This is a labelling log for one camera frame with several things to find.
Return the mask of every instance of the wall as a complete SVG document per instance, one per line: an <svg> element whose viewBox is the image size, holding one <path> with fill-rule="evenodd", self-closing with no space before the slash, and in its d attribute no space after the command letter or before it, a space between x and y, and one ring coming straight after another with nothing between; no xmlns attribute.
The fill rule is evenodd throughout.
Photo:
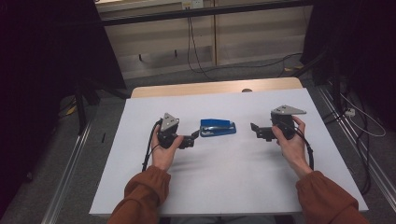
<svg viewBox="0 0 396 224"><path fill-rule="evenodd" d="M108 1L112 0L96 4L103 19L181 10L180 0ZM259 2L263 1L206 0L204 4L223 7ZM310 13L311 7L294 7L192 18L201 66L282 58L302 52ZM111 26L106 32L124 79L190 69L187 19ZM192 40L190 62L198 67Z"/></svg>

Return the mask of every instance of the power outlet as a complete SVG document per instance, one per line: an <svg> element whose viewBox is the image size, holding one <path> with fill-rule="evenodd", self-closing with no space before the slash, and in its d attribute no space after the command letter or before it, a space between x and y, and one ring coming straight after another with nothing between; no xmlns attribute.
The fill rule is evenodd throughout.
<svg viewBox="0 0 396 224"><path fill-rule="evenodd" d="M183 9L183 10L187 10L187 9L192 9L193 7L192 7L192 2L191 2L191 0L189 0L189 1L182 1L181 2L181 9Z"/></svg>
<svg viewBox="0 0 396 224"><path fill-rule="evenodd" d="M346 110L346 115L349 116L349 117L354 117L354 116L355 116L355 109L353 109L353 108L348 108L348 109Z"/></svg>
<svg viewBox="0 0 396 224"><path fill-rule="evenodd" d="M204 0L192 0L191 6L192 6L192 8L203 8Z"/></svg>

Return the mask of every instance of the person's left hand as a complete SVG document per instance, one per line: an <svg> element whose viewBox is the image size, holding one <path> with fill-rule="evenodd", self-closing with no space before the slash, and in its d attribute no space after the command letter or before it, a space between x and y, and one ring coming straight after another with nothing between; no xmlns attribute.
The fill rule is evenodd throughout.
<svg viewBox="0 0 396 224"><path fill-rule="evenodd" d="M160 125L157 125L154 130L154 135L152 135L151 140L151 150L152 151L152 165L156 166L164 171L167 171L173 162L177 148L183 141L184 136L178 136L172 146L169 148L163 148L158 140L157 133L160 130Z"/></svg>

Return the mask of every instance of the forearm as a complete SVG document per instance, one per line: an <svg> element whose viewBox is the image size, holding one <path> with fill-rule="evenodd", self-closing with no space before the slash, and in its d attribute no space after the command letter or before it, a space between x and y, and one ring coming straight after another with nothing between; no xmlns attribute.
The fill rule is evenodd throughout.
<svg viewBox="0 0 396 224"><path fill-rule="evenodd" d="M307 224L368 223L356 199L321 172L306 175L296 188Z"/></svg>
<svg viewBox="0 0 396 224"><path fill-rule="evenodd" d="M153 166L134 176L108 223L157 223L157 207L168 195L169 181L169 174Z"/></svg>

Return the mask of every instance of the aluminum rail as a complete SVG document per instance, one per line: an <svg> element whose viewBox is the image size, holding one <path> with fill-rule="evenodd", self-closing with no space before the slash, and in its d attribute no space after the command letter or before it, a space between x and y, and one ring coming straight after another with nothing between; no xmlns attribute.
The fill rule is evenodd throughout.
<svg viewBox="0 0 396 224"><path fill-rule="evenodd" d="M287 8L287 7L305 7L323 2L326 1L284 0L284 1L274 1L274 2L237 5L237 6L228 6L228 7L206 7L206 8L196 8L190 10L153 13L148 15L108 18L108 19L102 19L101 21L79 21L79 22L59 23L56 26L69 27L69 28L92 27L92 26L114 26L114 25L146 22L146 21L165 21L165 20L174 20L174 19L182 19L182 18L213 16L213 15L221 15L221 14L229 14L229 13L260 11L260 10L269 10L269 9L278 9L278 8Z"/></svg>

